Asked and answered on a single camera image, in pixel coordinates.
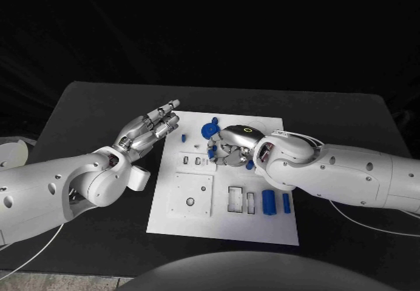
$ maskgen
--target circular hole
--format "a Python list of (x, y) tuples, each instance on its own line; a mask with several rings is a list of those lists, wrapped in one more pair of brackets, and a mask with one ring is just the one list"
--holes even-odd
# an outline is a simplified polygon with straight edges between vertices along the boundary
[(4, 199), (3, 199), (3, 203), (4, 203), (4, 206), (7, 208), (10, 208), (13, 206), (13, 197), (11, 196), (6, 196)]
[(368, 171), (371, 171), (374, 169), (374, 164), (371, 162), (365, 165), (365, 169)]
[(186, 205), (188, 206), (193, 206), (195, 205), (195, 199), (193, 198), (188, 198), (186, 199)]
[(50, 195), (55, 194), (55, 190), (56, 190), (55, 183), (49, 183), (49, 185), (48, 185), (48, 191), (50, 192)]

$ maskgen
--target black table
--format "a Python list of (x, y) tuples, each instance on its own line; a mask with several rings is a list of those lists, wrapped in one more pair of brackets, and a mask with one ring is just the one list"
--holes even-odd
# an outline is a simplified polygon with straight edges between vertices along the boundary
[[(29, 163), (82, 155), (112, 144), (127, 122), (167, 101), (182, 111), (283, 118), (284, 129), (325, 143), (410, 157), (384, 101), (377, 95), (281, 92), (74, 82), (61, 97)], [(138, 165), (151, 171), (143, 192), (125, 190), (108, 207), (65, 224), (55, 242), (26, 271), (137, 276), (189, 256), (228, 250), (293, 253), (343, 266), (403, 289), (420, 289), (420, 238), (377, 232), (348, 221), (329, 202), (294, 190), (300, 246), (146, 233), (163, 141)], [(339, 205), (358, 221), (420, 233), (420, 220), (395, 210)], [(37, 252), (55, 230), (0, 254), (13, 269)]]

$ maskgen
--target white platform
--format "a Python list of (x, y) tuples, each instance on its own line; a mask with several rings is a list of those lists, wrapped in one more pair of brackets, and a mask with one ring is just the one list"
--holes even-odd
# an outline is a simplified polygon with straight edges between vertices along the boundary
[[(176, 114), (180, 119), (179, 128), (166, 137), (147, 232), (297, 246), (291, 192), (273, 188), (254, 174), (254, 170), (247, 170), (245, 167), (216, 166), (215, 170), (211, 166), (198, 167), (190, 164), (195, 162), (195, 154), (205, 154), (208, 141), (201, 135), (201, 128), (212, 117), (218, 117), (221, 129), (242, 124), (260, 129), (265, 135), (274, 129), (283, 130), (281, 119), (180, 111)], [(186, 142), (180, 141), (182, 134), (186, 135)], [(179, 153), (189, 153), (188, 166), (182, 163), (185, 154)], [(193, 175), (176, 177), (176, 173)], [(229, 186), (242, 188), (242, 213), (228, 212)], [(271, 216), (263, 214), (261, 191), (267, 189), (276, 193), (277, 214)], [(247, 211), (248, 192), (254, 193), (254, 215)], [(289, 193), (290, 197), (290, 214), (283, 211), (283, 193)], [(195, 199), (195, 205), (186, 205), (188, 198)]]

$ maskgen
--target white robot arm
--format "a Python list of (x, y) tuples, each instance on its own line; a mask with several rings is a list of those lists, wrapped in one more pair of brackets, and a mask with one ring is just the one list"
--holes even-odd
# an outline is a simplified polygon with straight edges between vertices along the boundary
[(252, 160), (255, 174), (276, 188), (299, 187), (343, 204), (420, 213), (420, 161), (342, 145), (310, 146), (289, 132), (264, 136), (242, 125), (216, 133), (208, 149), (216, 141), (229, 155), (214, 162), (241, 166)]
[(176, 128), (169, 102), (123, 128), (94, 153), (0, 172), (0, 245), (46, 232), (87, 210), (108, 206), (125, 187), (144, 189), (150, 172), (131, 163)]

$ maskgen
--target black curtain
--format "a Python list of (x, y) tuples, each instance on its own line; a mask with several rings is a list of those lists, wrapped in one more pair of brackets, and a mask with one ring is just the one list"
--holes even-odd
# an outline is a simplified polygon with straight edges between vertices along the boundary
[(40, 134), (75, 80), (375, 93), (407, 129), (420, 94), (417, 6), (159, 8), (1, 3), (1, 135)]

